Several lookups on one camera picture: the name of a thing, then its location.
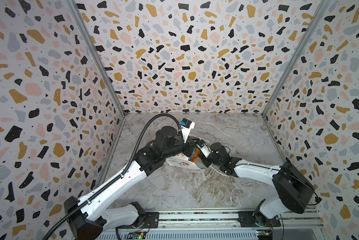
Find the white floral paper bag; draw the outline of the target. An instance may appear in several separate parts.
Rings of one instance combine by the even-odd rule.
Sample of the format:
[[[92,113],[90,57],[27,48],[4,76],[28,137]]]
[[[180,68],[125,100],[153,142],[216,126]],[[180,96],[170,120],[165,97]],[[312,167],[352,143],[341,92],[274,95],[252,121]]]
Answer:
[[[199,150],[199,148],[197,147],[197,144],[200,140],[203,140],[203,139],[199,139],[194,136],[189,136],[187,138],[186,143],[196,142],[196,145],[192,149],[190,149],[189,151],[186,151],[186,153],[190,153],[189,157],[187,155],[185,155],[184,153],[180,153],[180,154],[177,154],[176,156],[167,158],[166,162],[172,167],[180,167],[180,168],[191,169],[191,170],[206,169],[207,167],[202,163],[202,160],[201,160],[204,157],[202,153],[199,155],[199,157],[196,159],[196,161],[194,163],[190,161],[193,151]],[[209,141],[208,140],[204,140],[204,141],[207,143],[207,146],[209,147]]]

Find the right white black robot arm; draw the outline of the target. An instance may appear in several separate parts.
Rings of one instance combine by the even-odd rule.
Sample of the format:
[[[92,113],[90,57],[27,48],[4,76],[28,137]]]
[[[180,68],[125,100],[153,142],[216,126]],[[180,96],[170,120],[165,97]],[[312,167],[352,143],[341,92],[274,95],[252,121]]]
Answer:
[[[262,200],[254,210],[254,216],[259,222],[285,212],[303,214],[315,194],[313,185],[291,163],[281,166],[262,165],[231,157],[221,143],[208,146],[201,141],[198,145],[203,154],[202,163],[206,167],[215,165],[225,175],[256,180],[276,190],[276,197]]]

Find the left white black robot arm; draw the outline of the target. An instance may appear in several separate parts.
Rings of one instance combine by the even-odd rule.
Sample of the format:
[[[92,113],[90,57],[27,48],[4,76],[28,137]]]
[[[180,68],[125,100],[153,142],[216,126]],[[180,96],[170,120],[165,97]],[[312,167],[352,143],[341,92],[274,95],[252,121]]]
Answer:
[[[164,162],[178,154],[190,157],[197,144],[188,140],[194,123],[189,127],[165,126],[156,132],[153,144],[136,153],[131,163],[117,175],[83,197],[70,197],[64,203],[67,222],[77,240],[95,240],[104,230],[144,225],[146,211],[137,202],[116,209],[109,206],[133,185],[142,181],[164,165]]]

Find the orange snack packet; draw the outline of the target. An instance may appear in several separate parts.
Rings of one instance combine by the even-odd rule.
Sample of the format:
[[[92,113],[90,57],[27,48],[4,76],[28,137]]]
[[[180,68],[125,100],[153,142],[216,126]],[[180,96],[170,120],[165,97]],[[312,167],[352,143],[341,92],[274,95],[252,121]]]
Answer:
[[[194,163],[200,154],[201,154],[200,150],[194,150],[190,161]]]

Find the right small circuit board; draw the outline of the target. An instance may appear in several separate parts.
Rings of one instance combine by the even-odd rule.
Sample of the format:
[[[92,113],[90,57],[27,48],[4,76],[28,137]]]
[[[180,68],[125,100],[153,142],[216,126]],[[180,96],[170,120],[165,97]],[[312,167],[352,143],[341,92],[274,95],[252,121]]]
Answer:
[[[267,231],[256,231],[258,240],[273,240],[273,233]]]

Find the small circuit board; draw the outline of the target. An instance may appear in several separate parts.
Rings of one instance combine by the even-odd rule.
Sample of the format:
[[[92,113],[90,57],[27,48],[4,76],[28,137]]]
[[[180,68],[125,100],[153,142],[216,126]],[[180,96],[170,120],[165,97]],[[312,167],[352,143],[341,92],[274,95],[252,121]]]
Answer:
[[[258,240],[273,240],[273,233],[267,231],[256,231]]]
[[[129,233],[127,236],[128,240],[145,240],[146,233],[145,232],[133,232]]]

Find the left small circuit board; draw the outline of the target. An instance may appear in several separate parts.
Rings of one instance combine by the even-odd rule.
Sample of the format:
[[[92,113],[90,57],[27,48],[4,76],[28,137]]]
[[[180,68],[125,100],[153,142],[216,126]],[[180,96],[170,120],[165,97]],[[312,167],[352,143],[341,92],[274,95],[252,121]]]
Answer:
[[[145,232],[133,232],[129,233],[127,236],[128,240],[145,240],[146,233]]]

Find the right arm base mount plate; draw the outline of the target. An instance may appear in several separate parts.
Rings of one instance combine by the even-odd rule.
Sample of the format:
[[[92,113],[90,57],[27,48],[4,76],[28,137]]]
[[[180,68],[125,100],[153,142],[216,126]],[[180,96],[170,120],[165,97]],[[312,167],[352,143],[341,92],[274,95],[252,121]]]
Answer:
[[[281,222],[278,217],[267,219],[262,213],[255,211],[239,211],[237,221],[242,228],[281,227]]]

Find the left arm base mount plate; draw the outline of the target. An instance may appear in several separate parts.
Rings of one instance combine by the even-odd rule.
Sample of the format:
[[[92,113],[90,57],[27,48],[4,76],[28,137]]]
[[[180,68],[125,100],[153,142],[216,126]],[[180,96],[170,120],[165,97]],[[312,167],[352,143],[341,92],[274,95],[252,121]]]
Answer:
[[[159,212],[146,212],[143,220],[141,217],[138,217],[135,223],[120,226],[119,229],[157,229],[159,225],[159,216]]]

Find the right corner aluminium post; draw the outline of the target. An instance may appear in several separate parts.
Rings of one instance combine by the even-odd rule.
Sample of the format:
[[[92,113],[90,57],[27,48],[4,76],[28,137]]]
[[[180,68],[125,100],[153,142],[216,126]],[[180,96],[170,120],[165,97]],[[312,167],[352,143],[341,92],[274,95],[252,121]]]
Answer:
[[[310,24],[307,27],[305,34],[302,36],[301,41],[297,45],[297,48],[295,49],[294,54],[292,55],[290,61],[286,65],[286,68],[283,71],[278,84],[274,88],[274,91],[271,94],[270,99],[267,102],[267,104],[261,114],[263,119],[265,119],[265,116],[270,112],[271,106],[275,102],[277,95],[279,93],[281,93],[282,87],[284,86],[286,80],[288,79],[288,77],[289,77],[291,71],[293,70],[293,67],[297,63],[298,59],[301,57],[302,53],[304,52],[304,48],[307,46],[312,34],[316,30],[320,20],[322,19],[323,15],[327,11],[329,5],[330,5],[329,0],[322,0],[319,2],[319,5],[317,6],[317,9],[314,13],[313,19],[310,21]]]

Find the corner aluminium post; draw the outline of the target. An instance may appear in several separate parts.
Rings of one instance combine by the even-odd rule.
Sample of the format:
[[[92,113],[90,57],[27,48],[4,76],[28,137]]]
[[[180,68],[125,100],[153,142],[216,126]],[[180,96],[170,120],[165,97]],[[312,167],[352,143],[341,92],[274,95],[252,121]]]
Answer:
[[[67,7],[68,7],[70,13],[72,14],[72,18],[75,21],[79,32],[82,35],[83,41],[85,42],[87,49],[88,49],[90,55],[92,56],[93,61],[96,65],[102,79],[104,80],[105,86],[107,87],[107,89],[110,93],[110,96],[113,99],[117,113],[119,114],[121,119],[124,119],[125,118],[124,110],[121,107],[121,104],[117,97],[117,94],[113,88],[113,85],[109,79],[109,76],[106,73],[105,67],[100,59],[98,51],[96,50],[96,46],[91,40],[89,31],[85,25],[85,21],[81,17],[81,14],[79,12],[76,2],[73,0],[66,0],[65,2],[67,4]]]
[[[289,77],[291,71],[293,70],[293,67],[297,63],[298,59],[301,57],[302,53],[304,52],[304,48],[307,46],[312,34],[316,30],[320,20],[322,19],[323,15],[327,11],[329,5],[330,5],[329,0],[322,0],[319,2],[319,5],[317,6],[317,9],[314,13],[313,19],[310,21],[310,24],[307,27],[305,34],[302,36],[301,41],[297,45],[297,48],[295,49],[294,54],[292,55],[290,61],[286,65],[286,68],[283,71],[278,84],[274,88],[274,91],[271,94],[270,99],[267,102],[267,104],[261,114],[263,119],[265,119],[265,116],[270,112],[271,106],[275,102],[277,95],[279,93],[281,93],[282,87],[284,86],[286,80],[288,79],[288,77]]]

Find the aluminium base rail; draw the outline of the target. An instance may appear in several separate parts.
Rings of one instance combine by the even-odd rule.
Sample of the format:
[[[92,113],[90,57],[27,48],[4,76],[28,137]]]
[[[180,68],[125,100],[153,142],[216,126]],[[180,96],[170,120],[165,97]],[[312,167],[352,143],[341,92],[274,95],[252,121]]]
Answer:
[[[159,212],[157,229],[104,230],[95,240],[127,240],[129,233],[145,232],[145,240],[258,240],[256,231],[273,233],[273,240],[328,240],[329,236],[315,209],[303,214],[286,212],[277,216],[281,227],[242,228],[239,211],[249,209],[167,209]]]

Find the left corner aluminium post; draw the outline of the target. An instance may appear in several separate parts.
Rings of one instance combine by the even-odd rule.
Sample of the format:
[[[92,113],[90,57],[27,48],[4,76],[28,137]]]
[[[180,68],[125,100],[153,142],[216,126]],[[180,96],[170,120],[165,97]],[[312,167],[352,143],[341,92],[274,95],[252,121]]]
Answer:
[[[124,110],[121,107],[121,104],[117,97],[117,94],[113,88],[113,85],[109,79],[109,76],[106,73],[105,67],[100,59],[98,51],[96,50],[96,46],[91,40],[89,31],[85,25],[85,21],[81,17],[81,14],[79,12],[76,2],[73,0],[66,0],[65,2],[67,4],[67,7],[68,7],[70,13],[72,14],[72,18],[75,21],[79,32],[82,35],[83,41],[85,42],[87,49],[88,49],[90,55],[92,56],[93,61],[96,65],[102,79],[104,80],[105,86],[107,87],[107,89],[110,93],[110,96],[113,99],[117,113],[119,114],[121,119],[124,119],[125,118]]]

